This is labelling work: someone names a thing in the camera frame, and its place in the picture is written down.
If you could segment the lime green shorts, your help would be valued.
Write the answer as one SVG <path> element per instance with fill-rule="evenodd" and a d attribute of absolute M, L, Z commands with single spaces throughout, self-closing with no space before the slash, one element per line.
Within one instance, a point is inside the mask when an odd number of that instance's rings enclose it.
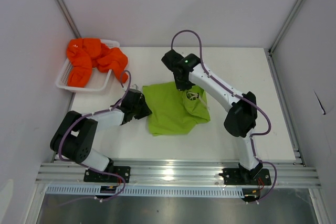
<path fill-rule="evenodd" d="M 152 114 L 148 129 L 154 136 L 188 134 L 196 125 L 211 120 L 206 92 L 199 86 L 179 91 L 174 82 L 142 88 Z"/>

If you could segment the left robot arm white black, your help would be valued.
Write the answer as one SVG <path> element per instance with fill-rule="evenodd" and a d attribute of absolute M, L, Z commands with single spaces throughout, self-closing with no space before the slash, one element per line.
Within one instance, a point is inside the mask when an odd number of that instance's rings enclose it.
<path fill-rule="evenodd" d="M 114 161 L 92 148 L 96 133 L 151 114 L 144 94 L 129 89 L 108 109 L 88 114 L 69 111 L 51 139 L 50 149 L 66 161 L 93 169 L 102 182 L 108 182 L 114 176 Z"/>

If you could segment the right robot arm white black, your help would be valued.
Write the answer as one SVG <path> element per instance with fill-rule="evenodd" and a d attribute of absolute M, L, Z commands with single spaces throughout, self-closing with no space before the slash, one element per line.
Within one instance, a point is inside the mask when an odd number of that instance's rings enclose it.
<path fill-rule="evenodd" d="M 251 184 L 258 179 L 263 165 L 255 158 L 249 137 L 257 119 L 256 97 L 242 93 L 214 74 L 195 54 L 183 57 L 175 50 L 168 51 L 162 62 L 173 73 L 176 88 L 180 91 L 199 86 L 211 95 L 227 112 L 224 128 L 237 138 L 240 179 Z"/>

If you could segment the orange shorts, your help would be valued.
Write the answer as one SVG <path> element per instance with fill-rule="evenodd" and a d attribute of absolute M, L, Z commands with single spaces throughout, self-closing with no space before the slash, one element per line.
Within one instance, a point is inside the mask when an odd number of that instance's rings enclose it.
<path fill-rule="evenodd" d="M 93 69 L 106 73 L 112 71 L 122 84 L 128 80 L 124 73 L 128 57 L 118 47 L 109 48 L 98 38 L 79 38 L 69 42 L 66 55 L 72 65 L 67 85 L 84 88 Z"/>

